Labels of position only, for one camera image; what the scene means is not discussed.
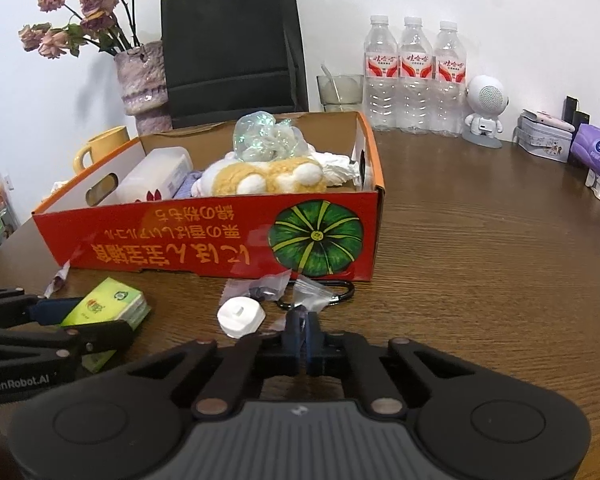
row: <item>white plug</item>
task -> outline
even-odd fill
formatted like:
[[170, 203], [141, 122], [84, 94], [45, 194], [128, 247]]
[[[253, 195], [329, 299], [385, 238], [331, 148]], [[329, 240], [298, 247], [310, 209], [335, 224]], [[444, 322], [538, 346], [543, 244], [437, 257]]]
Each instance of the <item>white plug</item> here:
[[260, 303], [245, 296], [227, 300], [218, 310], [220, 328], [234, 339], [256, 332], [264, 317]]

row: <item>pumpkin illustration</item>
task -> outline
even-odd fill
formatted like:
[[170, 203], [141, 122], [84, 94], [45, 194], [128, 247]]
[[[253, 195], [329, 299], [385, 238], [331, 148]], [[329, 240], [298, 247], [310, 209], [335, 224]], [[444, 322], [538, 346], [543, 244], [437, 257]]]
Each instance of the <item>pumpkin illustration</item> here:
[[279, 263], [312, 278], [347, 269], [362, 252], [358, 216], [326, 200], [309, 200], [282, 211], [269, 230]]

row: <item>cardboard box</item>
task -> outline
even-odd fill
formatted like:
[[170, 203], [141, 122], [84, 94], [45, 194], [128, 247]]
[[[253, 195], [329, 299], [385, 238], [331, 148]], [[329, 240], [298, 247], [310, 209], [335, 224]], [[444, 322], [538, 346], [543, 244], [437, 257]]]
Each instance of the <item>cardboard box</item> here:
[[77, 175], [33, 213], [59, 265], [87, 269], [190, 270], [259, 278], [300, 270], [370, 280], [384, 181], [374, 135], [356, 112], [292, 114], [318, 151], [360, 164], [363, 182], [325, 193], [226, 196], [117, 204], [117, 183], [155, 148], [183, 146], [202, 170], [233, 149], [235, 123], [133, 139]]

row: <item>purple tissue box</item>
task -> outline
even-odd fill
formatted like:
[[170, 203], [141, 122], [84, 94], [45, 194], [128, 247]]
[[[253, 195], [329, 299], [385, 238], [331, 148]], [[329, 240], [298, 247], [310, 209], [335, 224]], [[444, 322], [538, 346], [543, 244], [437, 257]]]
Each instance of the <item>purple tissue box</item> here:
[[600, 128], [581, 124], [571, 145], [571, 153], [600, 176]]

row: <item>black paper bag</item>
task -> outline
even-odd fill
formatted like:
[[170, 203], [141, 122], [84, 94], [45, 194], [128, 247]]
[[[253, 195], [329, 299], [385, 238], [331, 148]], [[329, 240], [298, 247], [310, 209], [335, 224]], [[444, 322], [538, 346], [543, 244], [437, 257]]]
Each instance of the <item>black paper bag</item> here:
[[296, 0], [162, 0], [174, 128], [308, 111]]

